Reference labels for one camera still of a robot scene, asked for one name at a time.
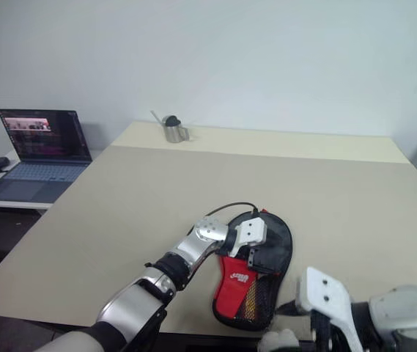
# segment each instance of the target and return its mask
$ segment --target table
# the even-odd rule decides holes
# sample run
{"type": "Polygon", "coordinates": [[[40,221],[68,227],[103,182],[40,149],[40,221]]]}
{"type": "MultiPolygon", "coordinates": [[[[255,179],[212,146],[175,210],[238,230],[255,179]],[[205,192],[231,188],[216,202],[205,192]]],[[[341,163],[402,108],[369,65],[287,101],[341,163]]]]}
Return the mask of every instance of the table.
{"type": "MultiPolygon", "coordinates": [[[[102,153],[102,150],[90,150],[93,160],[102,153]]],[[[19,157],[15,150],[11,150],[5,155],[10,160],[10,165],[3,168],[3,170],[11,170],[16,164],[19,163],[19,157]]],[[[5,202],[0,201],[0,208],[14,208],[14,209],[36,209],[41,212],[49,209],[52,206],[51,203],[36,203],[36,202],[5,202]]]]}
{"type": "MultiPolygon", "coordinates": [[[[110,296],[207,211],[254,202],[282,217],[292,262],[278,304],[314,266],[357,301],[417,285],[417,170],[385,137],[191,128],[169,144],[134,122],[81,174],[0,264],[0,315],[87,326],[110,296]]],[[[248,209],[231,208],[221,221],[248,209]]],[[[168,306],[163,332],[252,337],[211,311],[215,256],[168,306]]],[[[301,339],[309,323],[287,318],[301,339]]]]}

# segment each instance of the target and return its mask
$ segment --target black strap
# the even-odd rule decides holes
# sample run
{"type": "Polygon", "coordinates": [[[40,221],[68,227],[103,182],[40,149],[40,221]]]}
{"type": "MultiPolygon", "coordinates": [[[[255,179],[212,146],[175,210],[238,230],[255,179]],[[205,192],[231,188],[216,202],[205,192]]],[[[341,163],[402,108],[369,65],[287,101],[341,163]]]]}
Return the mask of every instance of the black strap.
{"type": "Polygon", "coordinates": [[[103,346],[104,352],[118,352],[127,344],[122,333],[105,321],[98,321],[81,332],[98,341],[103,346]]]}

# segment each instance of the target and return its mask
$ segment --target grey floor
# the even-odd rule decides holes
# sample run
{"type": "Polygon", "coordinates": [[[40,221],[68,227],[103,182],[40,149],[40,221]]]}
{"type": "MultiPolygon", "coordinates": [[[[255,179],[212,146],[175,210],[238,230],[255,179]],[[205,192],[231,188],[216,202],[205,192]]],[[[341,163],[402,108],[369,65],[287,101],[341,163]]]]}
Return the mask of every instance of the grey floor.
{"type": "MultiPolygon", "coordinates": [[[[34,211],[0,211],[0,251],[10,251],[39,218],[34,211]]],[[[0,352],[34,351],[58,336],[42,326],[0,317],[0,352]]]]}

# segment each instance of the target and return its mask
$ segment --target robotic hand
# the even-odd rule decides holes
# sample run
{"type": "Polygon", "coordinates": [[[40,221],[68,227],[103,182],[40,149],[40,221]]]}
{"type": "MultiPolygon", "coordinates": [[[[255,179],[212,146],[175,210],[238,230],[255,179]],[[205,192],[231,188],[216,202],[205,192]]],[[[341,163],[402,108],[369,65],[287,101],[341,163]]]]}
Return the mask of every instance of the robotic hand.
{"type": "MultiPolygon", "coordinates": [[[[93,326],[64,334],[38,351],[112,352],[150,347],[166,317],[166,306],[210,254],[220,251],[234,257],[242,246],[265,242],[267,227],[255,212],[235,229],[205,216],[155,264],[146,264],[143,274],[104,306],[93,326]]],[[[296,300],[280,306],[277,314],[310,315],[316,351],[417,351],[415,286],[398,287],[369,303],[353,303],[340,281],[307,268],[296,300]]],[[[291,334],[267,333],[260,351],[269,351],[268,346],[279,348],[285,341],[296,346],[291,334]]]]}

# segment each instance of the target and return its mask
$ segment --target laptop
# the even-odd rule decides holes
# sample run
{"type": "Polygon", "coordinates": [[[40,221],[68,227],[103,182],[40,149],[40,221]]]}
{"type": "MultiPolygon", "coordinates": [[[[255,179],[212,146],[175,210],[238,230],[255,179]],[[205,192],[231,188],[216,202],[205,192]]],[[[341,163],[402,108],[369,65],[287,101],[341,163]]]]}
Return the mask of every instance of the laptop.
{"type": "Polygon", "coordinates": [[[0,109],[21,162],[0,179],[0,201],[53,203],[91,163],[76,111],[0,109]]]}

